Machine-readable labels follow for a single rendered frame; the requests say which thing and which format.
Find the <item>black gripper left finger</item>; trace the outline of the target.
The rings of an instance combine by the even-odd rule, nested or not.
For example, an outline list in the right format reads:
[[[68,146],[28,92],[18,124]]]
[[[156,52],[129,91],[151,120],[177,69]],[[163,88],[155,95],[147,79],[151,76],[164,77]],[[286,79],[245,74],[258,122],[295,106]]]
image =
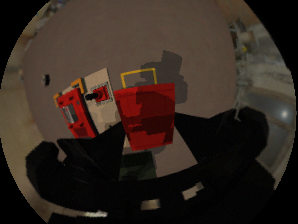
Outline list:
[[[57,145],[67,156],[85,157],[109,177],[110,181],[118,179],[120,173],[122,148],[125,144],[125,129],[121,121],[112,125],[93,139],[59,139]]]

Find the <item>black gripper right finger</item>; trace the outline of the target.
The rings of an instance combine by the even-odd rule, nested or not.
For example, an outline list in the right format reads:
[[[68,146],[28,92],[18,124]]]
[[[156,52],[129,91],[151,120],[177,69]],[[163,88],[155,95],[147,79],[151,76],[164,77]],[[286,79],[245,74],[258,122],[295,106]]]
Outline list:
[[[174,116],[174,125],[190,152],[193,153],[197,163],[209,159],[208,152],[213,147],[214,140],[220,133],[222,124],[235,119],[237,108],[222,112],[214,117],[189,116],[184,113],[177,113]]]

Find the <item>tan flat base plate with orange corner posts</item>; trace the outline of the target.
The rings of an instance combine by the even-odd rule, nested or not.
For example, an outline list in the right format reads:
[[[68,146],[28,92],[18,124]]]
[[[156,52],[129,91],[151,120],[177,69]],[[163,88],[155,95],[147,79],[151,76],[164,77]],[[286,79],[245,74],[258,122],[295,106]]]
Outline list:
[[[102,88],[106,85],[106,88],[108,88],[106,91],[109,93],[108,100],[98,101],[98,103],[96,99],[92,101],[85,100],[86,107],[89,109],[89,115],[92,116],[94,127],[97,128],[98,135],[105,132],[106,129],[112,128],[112,125],[117,124],[117,121],[121,121],[108,73],[108,68],[104,68],[101,69],[101,71],[92,73],[92,75],[82,77],[82,79],[80,77],[80,79],[74,80],[73,83],[71,83],[72,85],[69,85],[64,92],[61,91],[53,96],[56,107],[59,108],[57,97],[63,96],[64,93],[71,92],[72,89],[80,88],[85,99],[85,95],[93,93],[93,89]]]

